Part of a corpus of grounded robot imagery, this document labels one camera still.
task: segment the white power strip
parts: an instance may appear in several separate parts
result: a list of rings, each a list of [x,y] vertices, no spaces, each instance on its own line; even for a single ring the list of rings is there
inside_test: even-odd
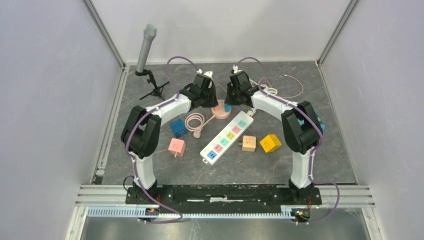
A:
[[[253,118],[241,111],[210,143],[200,151],[205,164],[214,165],[253,123]]]

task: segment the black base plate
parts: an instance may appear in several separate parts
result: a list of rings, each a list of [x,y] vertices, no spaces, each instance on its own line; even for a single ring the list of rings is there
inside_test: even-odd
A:
[[[308,197],[312,205],[322,204],[320,190],[316,187],[311,188],[308,195],[295,198],[291,188],[276,184],[158,185],[150,188],[149,193],[183,214],[281,213],[281,205],[306,206]],[[214,201],[217,198],[227,202]],[[128,189],[125,203],[152,202],[137,186]],[[161,212],[170,213],[164,208]]]

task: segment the tripod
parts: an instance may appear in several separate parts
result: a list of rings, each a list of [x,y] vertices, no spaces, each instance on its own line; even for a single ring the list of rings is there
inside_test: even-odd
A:
[[[142,99],[144,99],[145,97],[148,97],[148,96],[155,96],[155,97],[159,97],[159,98],[161,98],[162,100],[165,101],[164,97],[162,96],[162,91],[164,90],[165,85],[170,83],[169,81],[165,82],[161,86],[156,85],[156,80],[155,80],[155,77],[153,76],[153,72],[151,70],[146,70],[146,69],[144,69],[143,72],[141,72],[140,75],[138,75],[138,74],[136,74],[136,75],[137,76],[147,76],[148,75],[147,83],[152,83],[153,87],[154,87],[151,92],[142,96],[140,98],[140,100],[142,100]]]

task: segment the gray microphone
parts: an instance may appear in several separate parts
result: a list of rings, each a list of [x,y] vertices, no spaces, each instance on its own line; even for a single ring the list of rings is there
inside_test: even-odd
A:
[[[152,46],[153,39],[156,37],[156,27],[153,24],[147,24],[144,29],[143,44],[141,45],[140,56],[138,57],[137,68],[135,68],[135,75],[142,76],[145,69],[147,56],[149,55],[150,47]]]

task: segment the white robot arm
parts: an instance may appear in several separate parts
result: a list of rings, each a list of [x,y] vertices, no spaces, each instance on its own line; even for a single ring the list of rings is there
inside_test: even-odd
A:
[[[142,125],[146,124],[145,129],[138,129],[138,133],[136,131],[129,145],[131,154],[135,157],[136,176],[139,176],[140,183],[145,189],[148,190],[156,183],[153,173],[153,153],[158,144],[160,126],[194,108],[211,108],[218,105],[212,72],[207,73],[197,74],[193,84],[189,84],[180,91],[180,94],[167,100],[168,105],[159,107],[161,103],[146,109],[136,106],[131,111],[121,135],[124,144],[127,144],[129,132],[141,115],[156,109],[147,117],[147,120],[142,122]],[[271,96],[263,89],[259,89],[259,86],[251,86],[248,75],[241,70],[234,71],[230,80],[225,99],[227,104],[248,105],[263,110],[282,122],[285,141],[293,152],[293,169],[289,186],[298,196],[301,196],[304,191],[309,191],[309,188],[313,188],[309,178],[312,178],[314,157],[311,151],[319,143],[320,137],[307,121],[300,126],[298,119],[303,120],[303,117],[293,109],[293,106],[301,109],[317,126],[320,126],[311,104],[306,101],[297,103]],[[138,181],[135,181],[135,184],[140,187]]]

